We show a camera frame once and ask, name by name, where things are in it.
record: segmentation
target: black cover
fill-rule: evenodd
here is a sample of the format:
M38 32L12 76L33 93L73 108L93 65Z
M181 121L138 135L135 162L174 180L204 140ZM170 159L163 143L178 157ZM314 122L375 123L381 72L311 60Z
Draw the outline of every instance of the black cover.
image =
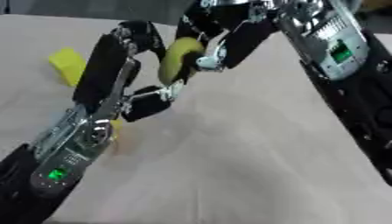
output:
M70 186L55 198L35 192L30 176L39 166L32 151L23 144L0 163L0 222L40 224L49 218L77 186Z
M378 72L376 67L392 57L383 44L365 31L370 46L366 64L354 75L340 81L319 78L314 65L305 71L326 103L345 125L384 180L392 186L392 70Z

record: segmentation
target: yellow ball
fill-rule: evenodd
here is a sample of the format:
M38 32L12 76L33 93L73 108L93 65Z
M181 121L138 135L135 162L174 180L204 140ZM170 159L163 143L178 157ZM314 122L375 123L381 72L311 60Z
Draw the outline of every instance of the yellow ball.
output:
M167 50L158 71L159 80L166 86L172 84L182 67L182 58L190 52L204 53L205 47L195 38L179 38ZM196 73L192 70L190 77Z

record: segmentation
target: white table surface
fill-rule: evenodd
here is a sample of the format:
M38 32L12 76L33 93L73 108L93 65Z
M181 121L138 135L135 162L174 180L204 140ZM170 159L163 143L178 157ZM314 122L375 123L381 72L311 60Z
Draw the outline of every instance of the white table surface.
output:
M49 65L117 21L0 17L0 157L72 105ZM159 25L170 43L174 27ZM392 36L381 35L392 50ZM156 81L140 57L139 87ZM326 107L281 33L236 69L200 73L163 114L127 124L49 223L389 224L392 188Z

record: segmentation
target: robotic finger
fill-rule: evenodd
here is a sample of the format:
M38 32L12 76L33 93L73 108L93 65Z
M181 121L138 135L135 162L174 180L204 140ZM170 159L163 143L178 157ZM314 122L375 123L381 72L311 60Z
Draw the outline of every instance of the robotic finger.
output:
M111 120L122 114L134 122L170 106L173 93L179 91L173 87L124 94L141 69L135 56L148 50L159 60L165 56L162 39L150 22L123 22L101 36L74 91L75 106L0 163L0 219L8 224L42 223L112 142ZM152 103L158 109L146 108Z

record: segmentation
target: screw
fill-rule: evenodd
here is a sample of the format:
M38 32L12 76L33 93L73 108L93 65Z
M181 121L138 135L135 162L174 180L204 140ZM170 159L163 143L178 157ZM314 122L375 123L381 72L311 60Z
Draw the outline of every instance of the screw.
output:
M377 64L377 72L381 74L387 74L390 72L391 65L389 61L383 60L382 62Z

